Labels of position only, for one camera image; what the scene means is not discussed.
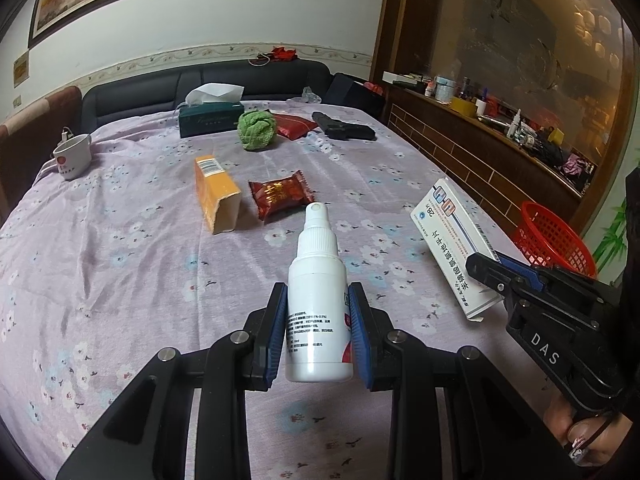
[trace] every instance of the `brown headboard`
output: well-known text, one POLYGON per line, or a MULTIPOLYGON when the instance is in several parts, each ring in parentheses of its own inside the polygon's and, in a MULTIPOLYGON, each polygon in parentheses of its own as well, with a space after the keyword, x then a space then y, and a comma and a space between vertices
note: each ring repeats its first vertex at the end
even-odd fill
POLYGON ((0 223, 18 205, 61 139, 79 123, 82 94, 76 86, 31 103, 0 124, 0 223))

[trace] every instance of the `red snack package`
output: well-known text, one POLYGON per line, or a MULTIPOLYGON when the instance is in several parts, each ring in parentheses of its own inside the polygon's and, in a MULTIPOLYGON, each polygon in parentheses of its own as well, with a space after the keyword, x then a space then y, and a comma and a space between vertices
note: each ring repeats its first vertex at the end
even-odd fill
POLYGON ((318 127, 315 122, 296 115, 273 114, 273 117, 276 119, 278 133, 289 140, 298 140, 318 127))
POLYGON ((316 201, 302 171, 265 183, 250 181, 249 187, 258 206, 258 218, 262 221, 277 211, 309 205, 316 201))

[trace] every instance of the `white spray bottle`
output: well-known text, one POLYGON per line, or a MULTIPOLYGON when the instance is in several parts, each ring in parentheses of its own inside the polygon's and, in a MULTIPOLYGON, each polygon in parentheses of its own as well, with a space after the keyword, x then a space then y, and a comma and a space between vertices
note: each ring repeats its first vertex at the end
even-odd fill
POLYGON ((298 256, 289 267, 286 377, 294 383, 353 376, 347 271, 324 204, 306 207, 298 256))
POLYGON ((514 134, 516 133, 516 129, 520 124, 520 109, 518 108, 518 113, 513 117, 513 121, 509 125, 509 130, 507 131, 507 138, 513 139, 514 134))

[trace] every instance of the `coffee cup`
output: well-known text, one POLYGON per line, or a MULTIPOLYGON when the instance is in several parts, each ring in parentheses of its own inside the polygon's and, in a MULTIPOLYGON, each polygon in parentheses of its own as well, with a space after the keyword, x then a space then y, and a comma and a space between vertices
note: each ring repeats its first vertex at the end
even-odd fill
POLYGON ((84 173, 91 164, 91 135, 82 134, 60 142, 53 150, 53 157, 46 162, 40 173, 58 167, 65 180, 73 180, 84 173))

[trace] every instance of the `white box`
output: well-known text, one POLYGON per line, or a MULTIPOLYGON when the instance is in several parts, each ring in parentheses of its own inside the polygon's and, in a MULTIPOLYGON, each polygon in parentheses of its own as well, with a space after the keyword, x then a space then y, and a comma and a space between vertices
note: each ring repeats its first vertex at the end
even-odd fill
POLYGON ((499 260, 480 226, 449 186, 448 179, 436 182, 412 211, 411 218, 427 241, 466 318, 482 321, 479 315, 502 297, 468 275, 466 258, 481 253, 499 260))
POLYGON ((418 80, 405 75, 394 74, 393 72, 383 72, 382 81, 393 83, 393 81, 402 81, 404 83, 417 83, 418 80))

